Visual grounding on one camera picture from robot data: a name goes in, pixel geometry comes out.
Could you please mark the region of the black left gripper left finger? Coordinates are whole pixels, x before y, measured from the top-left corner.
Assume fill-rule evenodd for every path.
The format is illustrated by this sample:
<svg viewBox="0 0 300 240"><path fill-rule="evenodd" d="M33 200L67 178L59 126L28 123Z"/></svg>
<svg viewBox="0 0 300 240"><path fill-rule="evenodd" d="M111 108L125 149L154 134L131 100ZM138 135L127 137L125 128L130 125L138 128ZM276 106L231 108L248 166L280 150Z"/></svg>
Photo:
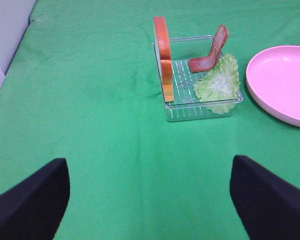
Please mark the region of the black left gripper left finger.
<svg viewBox="0 0 300 240"><path fill-rule="evenodd" d="M0 195L0 240L52 240L69 198L67 161L56 158Z"/></svg>

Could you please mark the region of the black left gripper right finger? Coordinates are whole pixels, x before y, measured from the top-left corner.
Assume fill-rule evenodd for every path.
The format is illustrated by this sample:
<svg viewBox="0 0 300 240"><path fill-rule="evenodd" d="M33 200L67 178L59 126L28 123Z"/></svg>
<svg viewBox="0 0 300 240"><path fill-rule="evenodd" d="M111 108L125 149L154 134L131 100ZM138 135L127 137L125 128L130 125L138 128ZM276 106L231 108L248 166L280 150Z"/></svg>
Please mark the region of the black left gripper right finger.
<svg viewBox="0 0 300 240"><path fill-rule="evenodd" d="M229 192L251 240L300 240L300 189L245 155L233 158Z"/></svg>

